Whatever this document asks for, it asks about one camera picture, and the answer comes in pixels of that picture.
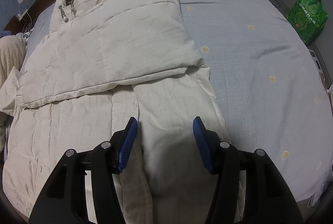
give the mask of green bag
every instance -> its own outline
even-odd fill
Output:
[[[297,0],[287,14],[287,21],[306,45],[322,29],[326,20],[327,13],[323,10],[321,0]]]

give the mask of brown headboard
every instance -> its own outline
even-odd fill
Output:
[[[36,0],[35,3],[28,10],[31,19],[35,21],[38,16],[49,6],[51,6],[55,1],[56,0]],[[25,15],[21,21],[19,21],[17,16],[14,15],[10,19],[4,30],[9,30],[13,35],[22,32],[23,26],[25,24],[24,21],[30,23],[30,18],[28,17],[28,15]]]

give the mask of metal screw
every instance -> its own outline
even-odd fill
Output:
[[[229,148],[230,147],[230,144],[229,143],[227,143],[227,142],[225,142],[225,141],[222,141],[221,143],[220,143],[220,146],[222,147],[222,148]]]
[[[69,149],[69,150],[66,151],[66,155],[67,155],[68,157],[71,157],[74,153],[75,153],[75,152],[74,152],[73,149]]]
[[[264,156],[265,155],[265,151],[264,150],[262,150],[262,149],[257,149],[257,155],[259,155],[259,156]]]
[[[109,141],[105,141],[105,142],[103,142],[103,143],[101,144],[101,147],[102,147],[103,149],[110,148],[110,146],[111,146],[111,143],[110,143]]]

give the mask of bed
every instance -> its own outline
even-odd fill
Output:
[[[332,166],[332,112],[297,33],[267,0],[179,2],[184,27],[210,66],[232,144],[263,148],[297,202],[317,201]],[[53,7],[38,18],[25,62],[49,33]]]

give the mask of bag handle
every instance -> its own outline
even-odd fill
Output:
[[[319,8],[318,10],[321,11],[322,8],[323,8],[323,4],[321,2],[321,0],[312,0],[310,3],[309,3],[309,6],[313,5],[313,4],[317,4],[319,2]]]

